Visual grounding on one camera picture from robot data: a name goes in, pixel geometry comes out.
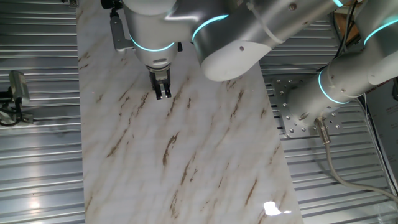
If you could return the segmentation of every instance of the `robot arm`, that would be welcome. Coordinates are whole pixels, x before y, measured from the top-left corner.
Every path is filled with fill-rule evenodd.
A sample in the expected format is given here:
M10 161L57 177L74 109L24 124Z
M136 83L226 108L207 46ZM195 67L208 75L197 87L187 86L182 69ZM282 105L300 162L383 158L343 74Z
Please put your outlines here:
M170 83L163 82L165 75L161 73L169 72L178 42L193 42L209 79L229 80L248 71L275 46L346 1L124 0L131 39L124 38L117 13L111 26L116 49L134 46L137 57L154 76L154 90L167 89ZM107 7L120 4L119 0L102 2L113 2L103 4Z
M366 1L355 23L365 49L336 58L290 91L286 103L295 121L313 126L317 118L326 118L374 85L398 76L398 1Z

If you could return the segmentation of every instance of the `gray cable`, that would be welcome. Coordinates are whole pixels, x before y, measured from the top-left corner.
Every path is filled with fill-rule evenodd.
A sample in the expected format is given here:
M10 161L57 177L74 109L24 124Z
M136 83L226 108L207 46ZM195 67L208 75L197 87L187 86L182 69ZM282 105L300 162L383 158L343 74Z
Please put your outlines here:
M393 199L396 203L398 203L398 197L396 197L395 195L393 195L390 192L387 192L383 189L377 188L377 187L373 187L373 186L369 186L369 185L363 185L363 184L353 184L350 183L348 181L343 180L336 172L335 168L333 167L333 163L331 161L331 153L330 153L330 145L329 143L325 143L325 148L326 148L326 158L328 160L328 164L329 164L329 168L330 168L330 172L332 174L332 176L341 184L343 184L346 187L352 187L352 188L356 188L356 189L361 189L361 190L371 190L374 192L378 192L380 194L384 194L385 196Z

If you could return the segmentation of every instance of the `metal mounting plate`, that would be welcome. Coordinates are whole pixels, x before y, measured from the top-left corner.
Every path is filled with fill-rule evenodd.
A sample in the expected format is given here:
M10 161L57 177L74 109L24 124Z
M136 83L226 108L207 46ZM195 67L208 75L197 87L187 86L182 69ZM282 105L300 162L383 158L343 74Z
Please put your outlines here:
M303 138L310 136L318 136L318 129L314 125L307 126L302 121L295 119L289 110L289 104L287 103L287 95L289 90L299 84L298 80L288 79L275 79L272 82L272 86L275 91L275 98L277 100L277 107L280 111L281 118L284 125L284 133L289 138ZM336 108L328 108L330 111L334 111ZM331 113L330 116L325 118L325 123L328 128L329 134L340 134L343 132L343 125L339 118L338 113Z

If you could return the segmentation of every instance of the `metal grating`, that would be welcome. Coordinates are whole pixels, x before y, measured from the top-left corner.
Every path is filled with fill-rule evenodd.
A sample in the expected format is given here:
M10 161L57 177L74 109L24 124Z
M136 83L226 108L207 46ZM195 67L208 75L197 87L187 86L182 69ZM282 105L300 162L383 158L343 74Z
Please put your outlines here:
M0 128L0 223L85 222L76 12L61 0L0 0L0 91L26 74L36 122Z
M333 59L338 40L327 17L314 23L260 60L285 157L305 224L395 223L396 205L387 197L347 188L329 176L325 148L319 137L284 136L271 80L305 79ZM341 107L343 133L331 137L333 163L346 180L389 188L372 141L364 111L356 102Z

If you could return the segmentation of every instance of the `bolt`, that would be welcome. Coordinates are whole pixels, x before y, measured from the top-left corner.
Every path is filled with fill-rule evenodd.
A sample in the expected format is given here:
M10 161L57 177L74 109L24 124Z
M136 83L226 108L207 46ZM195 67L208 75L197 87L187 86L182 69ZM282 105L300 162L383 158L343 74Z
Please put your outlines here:
M297 8L296 3L292 3L292 4L289 5L289 10L290 11L294 11L294 10L296 10L296 8Z

